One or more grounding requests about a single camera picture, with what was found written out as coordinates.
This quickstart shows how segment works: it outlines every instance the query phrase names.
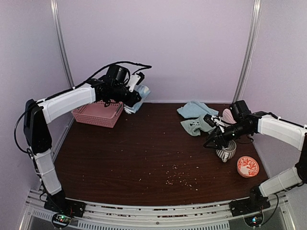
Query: white wall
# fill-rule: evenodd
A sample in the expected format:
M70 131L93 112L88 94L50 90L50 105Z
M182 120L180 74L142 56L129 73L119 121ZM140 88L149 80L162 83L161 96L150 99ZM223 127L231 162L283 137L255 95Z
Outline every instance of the white wall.
M272 111L307 124L307 1L264 0L260 31L243 99L252 112ZM300 153L273 138L255 135L270 177L292 167ZM307 226L307 185L287 194L297 229Z
M153 66L144 71L149 101L231 102L253 2L59 1L72 77L80 83L106 64L130 60Z
M38 100L68 88L60 60L49 0L0 1L0 223L17 228L38 177L29 157L13 140L13 128L28 99ZM56 144L70 116L50 125ZM26 147L21 122L18 140Z

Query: floral pattern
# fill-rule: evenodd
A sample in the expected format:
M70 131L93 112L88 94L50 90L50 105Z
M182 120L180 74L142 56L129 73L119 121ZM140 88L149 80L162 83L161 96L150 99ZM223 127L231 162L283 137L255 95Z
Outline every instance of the floral pattern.
M237 163L238 170L246 171L247 173L243 173L246 176L255 176L259 172L258 163L251 157L241 157Z

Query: table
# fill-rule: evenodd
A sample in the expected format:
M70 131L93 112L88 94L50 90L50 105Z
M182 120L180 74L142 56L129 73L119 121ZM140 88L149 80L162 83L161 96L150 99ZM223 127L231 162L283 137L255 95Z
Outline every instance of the table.
M67 197L141 206L209 203L246 197L268 178L252 144L237 143L227 163L204 149L206 134L192 137L181 126L181 106L145 103L135 115L123 112L114 128L74 122L55 161ZM208 106L221 112L229 105ZM249 179L236 171L246 155L260 166Z

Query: bowl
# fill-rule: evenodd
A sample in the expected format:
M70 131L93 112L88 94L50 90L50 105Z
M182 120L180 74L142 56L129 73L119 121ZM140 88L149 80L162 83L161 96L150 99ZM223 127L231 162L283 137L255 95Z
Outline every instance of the bowl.
M249 156L240 157L236 164L236 169L238 173L245 178L256 176L259 173L257 161Z

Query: basket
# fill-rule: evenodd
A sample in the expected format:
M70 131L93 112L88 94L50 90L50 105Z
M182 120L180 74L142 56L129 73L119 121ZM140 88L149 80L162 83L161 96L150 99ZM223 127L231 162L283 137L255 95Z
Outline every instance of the basket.
M103 101L87 104L74 109L71 113L77 122L94 126L113 128L120 114L123 112L123 103L111 103L105 107Z

